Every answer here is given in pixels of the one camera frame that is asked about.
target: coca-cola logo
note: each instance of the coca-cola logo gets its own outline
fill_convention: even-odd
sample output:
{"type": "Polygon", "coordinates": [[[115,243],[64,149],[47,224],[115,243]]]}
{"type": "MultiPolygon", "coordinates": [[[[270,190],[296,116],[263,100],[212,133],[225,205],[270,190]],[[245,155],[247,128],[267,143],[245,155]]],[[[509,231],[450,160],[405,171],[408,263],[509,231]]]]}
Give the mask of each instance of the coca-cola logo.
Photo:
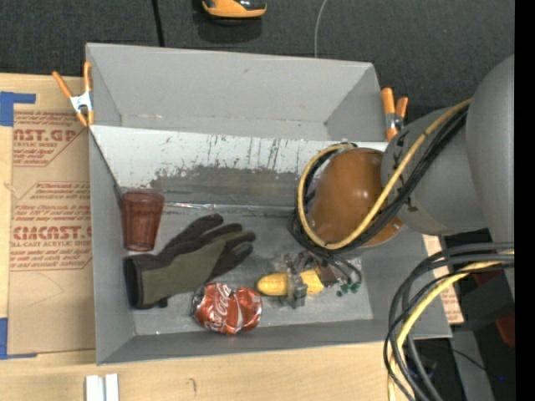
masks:
{"type": "Polygon", "coordinates": [[[210,314],[211,319],[206,320],[204,327],[212,331],[224,332],[231,303],[236,306],[237,310],[237,322],[233,327],[239,331],[243,326],[243,316],[240,307],[237,305],[236,296],[230,287],[219,283],[216,284],[213,309],[210,314]]]}

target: coca-cola can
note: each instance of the coca-cola can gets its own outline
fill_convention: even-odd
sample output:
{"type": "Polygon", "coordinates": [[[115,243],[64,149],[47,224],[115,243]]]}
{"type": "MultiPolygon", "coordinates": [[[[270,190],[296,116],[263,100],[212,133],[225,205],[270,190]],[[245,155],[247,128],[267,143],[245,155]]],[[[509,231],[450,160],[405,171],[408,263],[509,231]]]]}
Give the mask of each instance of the coca-cola can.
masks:
{"type": "Polygon", "coordinates": [[[236,334],[258,325],[262,300],[251,288],[240,287],[234,291],[226,284],[210,282],[195,292],[191,314],[204,328],[236,334]]]}

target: blue tape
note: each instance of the blue tape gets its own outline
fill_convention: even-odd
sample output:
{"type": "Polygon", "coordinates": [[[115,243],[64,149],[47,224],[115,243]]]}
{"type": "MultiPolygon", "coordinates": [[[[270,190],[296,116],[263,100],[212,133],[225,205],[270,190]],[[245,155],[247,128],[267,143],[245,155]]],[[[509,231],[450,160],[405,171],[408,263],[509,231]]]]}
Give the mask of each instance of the blue tape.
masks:
{"type": "Polygon", "coordinates": [[[35,94],[0,92],[0,126],[13,126],[13,107],[17,104],[35,104],[35,94]]]}
{"type": "Polygon", "coordinates": [[[36,355],[8,355],[8,319],[6,317],[0,318],[0,361],[10,358],[33,358],[36,355]]]}

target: olive green glove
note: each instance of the olive green glove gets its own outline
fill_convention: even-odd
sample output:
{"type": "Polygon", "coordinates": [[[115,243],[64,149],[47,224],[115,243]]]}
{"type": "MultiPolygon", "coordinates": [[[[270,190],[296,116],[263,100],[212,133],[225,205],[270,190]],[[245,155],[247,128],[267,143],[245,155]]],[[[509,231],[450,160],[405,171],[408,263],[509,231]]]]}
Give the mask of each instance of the olive green glove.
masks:
{"type": "Polygon", "coordinates": [[[230,271],[252,252],[256,236],[242,225],[222,226],[219,214],[193,221],[158,255],[139,254],[124,259],[129,303],[137,309],[167,306],[167,299],[193,292],[230,271]]]}

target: gray bin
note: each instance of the gray bin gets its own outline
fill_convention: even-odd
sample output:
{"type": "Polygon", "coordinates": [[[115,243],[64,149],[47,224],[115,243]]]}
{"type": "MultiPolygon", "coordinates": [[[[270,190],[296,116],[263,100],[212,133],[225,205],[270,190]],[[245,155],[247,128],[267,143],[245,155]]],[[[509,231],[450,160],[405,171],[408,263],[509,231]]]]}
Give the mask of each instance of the gray bin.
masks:
{"type": "MultiPolygon", "coordinates": [[[[219,281],[253,287],[278,270],[283,254],[301,251],[286,223],[315,153],[341,140],[385,149],[371,64],[92,43],[86,52],[96,117],[89,157],[98,364],[385,338],[390,300],[426,256],[421,235],[406,228],[349,254],[364,275],[357,294],[323,290],[298,309],[264,297],[259,326],[234,337],[193,322],[192,293],[166,308],[131,309],[121,267],[131,252],[122,246],[120,193],[150,188],[166,198],[155,252],[217,211],[257,233],[253,254],[219,281]]],[[[415,333],[450,335],[440,302],[415,333]]]]}

